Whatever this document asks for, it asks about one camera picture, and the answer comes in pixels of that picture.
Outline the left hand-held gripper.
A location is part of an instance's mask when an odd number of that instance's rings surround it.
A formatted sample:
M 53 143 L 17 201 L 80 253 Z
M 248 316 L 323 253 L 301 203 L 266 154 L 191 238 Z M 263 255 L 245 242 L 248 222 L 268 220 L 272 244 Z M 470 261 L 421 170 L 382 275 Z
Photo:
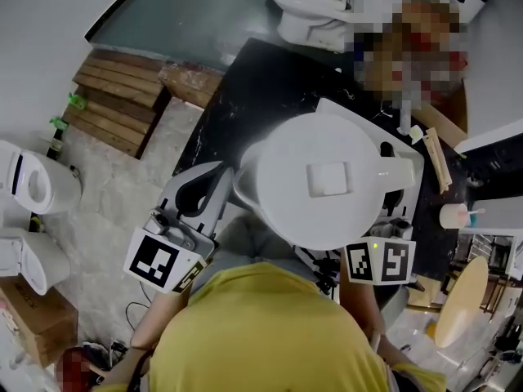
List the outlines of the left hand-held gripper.
M 137 227 L 123 270 L 161 293 L 183 293 L 207 267 L 234 169 L 216 161 L 173 176 L 143 226 Z

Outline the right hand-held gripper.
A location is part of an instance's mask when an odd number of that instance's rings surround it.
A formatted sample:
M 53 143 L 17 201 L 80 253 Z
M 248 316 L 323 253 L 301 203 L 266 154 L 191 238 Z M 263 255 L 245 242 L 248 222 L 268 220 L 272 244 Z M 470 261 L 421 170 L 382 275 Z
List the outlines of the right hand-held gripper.
M 396 156 L 389 142 L 380 144 L 383 158 Z M 360 237 L 345 246 L 349 280 L 353 283 L 400 285 L 410 282 L 416 243 L 413 226 L 406 219 L 407 207 L 402 205 L 403 190 L 385 194 L 382 214 L 374 223 L 369 211 L 356 210 Z

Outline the white round lidded appliance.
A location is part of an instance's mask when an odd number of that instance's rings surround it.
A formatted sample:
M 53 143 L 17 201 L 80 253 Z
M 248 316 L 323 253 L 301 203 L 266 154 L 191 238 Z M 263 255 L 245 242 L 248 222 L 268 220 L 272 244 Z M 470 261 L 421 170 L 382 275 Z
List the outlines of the white round lidded appliance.
M 385 195 L 414 184 L 411 159 L 383 157 L 353 122 L 311 113 L 277 126 L 233 187 L 281 238 L 326 251 L 360 239 Z

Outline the person's right forearm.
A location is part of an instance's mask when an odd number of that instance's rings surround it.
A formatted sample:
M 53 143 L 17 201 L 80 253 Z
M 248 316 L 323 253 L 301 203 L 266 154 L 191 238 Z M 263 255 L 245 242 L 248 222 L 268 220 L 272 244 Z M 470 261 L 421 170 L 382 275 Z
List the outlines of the person's right forearm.
M 379 338 L 377 354 L 389 366 L 412 363 L 387 339 L 385 321 L 378 308 L 372 285 L 353 283 L 346 276 L 340 277 L 339 300 L 340 305 L 371 341 Z

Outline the person's grey trousers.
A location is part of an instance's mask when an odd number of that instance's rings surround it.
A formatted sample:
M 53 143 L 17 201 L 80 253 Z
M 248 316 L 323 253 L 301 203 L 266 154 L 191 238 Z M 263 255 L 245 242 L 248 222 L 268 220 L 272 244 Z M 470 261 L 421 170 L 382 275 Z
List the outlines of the person's grey trousers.
M 217 236 L 219 248 L 211 263 L 193 282 L 194 295 L 212 276 L 223 270 L 256 263 L 270 263 L 310 282 L 318 277 L 294 252 L 293 248 L 255 216 L 234 218 Z

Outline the light wooden stick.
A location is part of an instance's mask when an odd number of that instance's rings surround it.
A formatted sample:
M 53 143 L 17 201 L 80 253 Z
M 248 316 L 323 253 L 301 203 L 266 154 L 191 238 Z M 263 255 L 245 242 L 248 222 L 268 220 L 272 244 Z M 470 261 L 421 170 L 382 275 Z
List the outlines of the light wooden stick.
M 434 127 L 428 128 L 425 136 L 422 138 L 427 152 L 429 153 L 436 178 L 440 187 L 440 194 L 449 190 L 453 181 L 449 173 L 449 168 L 444 156 L 443 149 L 440 145 L 439 137 Z

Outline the brown cardboard tray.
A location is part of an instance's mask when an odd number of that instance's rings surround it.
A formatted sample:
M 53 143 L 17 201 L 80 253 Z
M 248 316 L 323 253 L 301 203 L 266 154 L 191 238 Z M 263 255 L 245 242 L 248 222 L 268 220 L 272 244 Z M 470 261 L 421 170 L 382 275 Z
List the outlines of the brown cardboard tray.
M 467 97 L 464 83 L 436 106 L 424 103 L 412 110 L 412 117 L 426 128 L 434 127 L 437 135 L 451 148 L 468 138 Z

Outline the white mug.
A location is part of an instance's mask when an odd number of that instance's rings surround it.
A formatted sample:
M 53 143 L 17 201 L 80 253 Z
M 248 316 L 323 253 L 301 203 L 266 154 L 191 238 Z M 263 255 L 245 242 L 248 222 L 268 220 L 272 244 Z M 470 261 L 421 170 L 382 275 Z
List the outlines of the white mug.
M 439 222 L 444 229 L 463 229 L 468 223 L 468 209 L 465 203 L 448 203 L 441 207 Z

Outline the black cabinet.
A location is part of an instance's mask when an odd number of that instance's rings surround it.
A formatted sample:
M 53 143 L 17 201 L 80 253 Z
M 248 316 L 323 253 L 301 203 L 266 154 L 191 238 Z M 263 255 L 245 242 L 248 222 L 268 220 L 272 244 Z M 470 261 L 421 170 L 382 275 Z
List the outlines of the black cabinet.
M 469 204 L 523 196 L 523 134 L 461 154 Z

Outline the black table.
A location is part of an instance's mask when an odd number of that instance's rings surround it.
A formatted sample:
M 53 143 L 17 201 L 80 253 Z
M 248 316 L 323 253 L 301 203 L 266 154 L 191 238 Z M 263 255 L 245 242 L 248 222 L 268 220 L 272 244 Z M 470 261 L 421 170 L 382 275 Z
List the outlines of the black table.
M 222 160 L 237 167 L 243 152 L 264 131 L 299 114 L 315 111 L 327 98 L 397 136 L 398 113 L 388 118 L 381 105 L 349 75 L 296 52 L 250 38 L 223 76 L 174 168 Z M 413 271 L 441 281 L 457 244 L 458 232 L 439 222 L 446 203 L 467 201 L 467 173 L 461 156 L 440 143 L 453 180 L 440 194 L 431 164 L 424 167 L 413 217 L 416 252 Z

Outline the dark sneaker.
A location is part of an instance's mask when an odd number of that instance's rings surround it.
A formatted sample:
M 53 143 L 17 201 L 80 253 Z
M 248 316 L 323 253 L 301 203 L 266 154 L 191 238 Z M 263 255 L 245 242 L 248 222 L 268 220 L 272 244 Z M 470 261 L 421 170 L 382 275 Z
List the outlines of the dark sneaker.
M 110 371 L 127 353 L 127 347 L 119 341 L 113 341 L 109 348 L 100 343 L 84 341 L 82 347 L 89 361 L 104 372 Z

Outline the worn wooden beam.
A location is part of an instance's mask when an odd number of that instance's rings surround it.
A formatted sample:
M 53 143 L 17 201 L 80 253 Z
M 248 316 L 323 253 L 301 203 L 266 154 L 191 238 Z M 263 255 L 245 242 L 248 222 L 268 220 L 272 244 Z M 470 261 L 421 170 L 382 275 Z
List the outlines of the worn wooden beam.
M 159 71 L 159 80 L 173 97 L 205 109 L 223 75 L 197 64 L 167 64 Z

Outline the white smart toilet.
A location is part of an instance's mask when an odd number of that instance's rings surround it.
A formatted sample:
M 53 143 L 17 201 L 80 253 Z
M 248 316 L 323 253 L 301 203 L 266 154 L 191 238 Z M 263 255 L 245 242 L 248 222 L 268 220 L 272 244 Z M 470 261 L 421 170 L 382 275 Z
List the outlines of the white smart toilet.
M 0 278 L 21 275 L 40 296 L 71 274 L 67 255 L 45 233 L 0 228 Z
M 32 213 L 49 215 L 73 209 L 82 188 L 63 164 L 0 140 L 0 194 Z

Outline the white ceramic toilet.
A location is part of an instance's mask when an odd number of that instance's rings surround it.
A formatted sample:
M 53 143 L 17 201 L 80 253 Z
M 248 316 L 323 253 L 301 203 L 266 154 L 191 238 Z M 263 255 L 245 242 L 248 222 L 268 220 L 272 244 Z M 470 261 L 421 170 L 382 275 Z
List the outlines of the white ceramic toilet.
M 354 0 L 273 0 L 282 10 L 277 31 L 291 44 L 346 51 Z

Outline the round wooden stool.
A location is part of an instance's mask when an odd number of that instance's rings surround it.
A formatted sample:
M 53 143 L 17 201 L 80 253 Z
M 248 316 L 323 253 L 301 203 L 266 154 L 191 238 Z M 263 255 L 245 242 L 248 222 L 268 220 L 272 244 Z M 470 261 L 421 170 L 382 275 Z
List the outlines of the round wooden stool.
M 488 262 L 483 256 L 470 261 L 455 281 L 434 328 L 437 347 L 453 344 L 472 324 L 480 311 L 489 280 Z

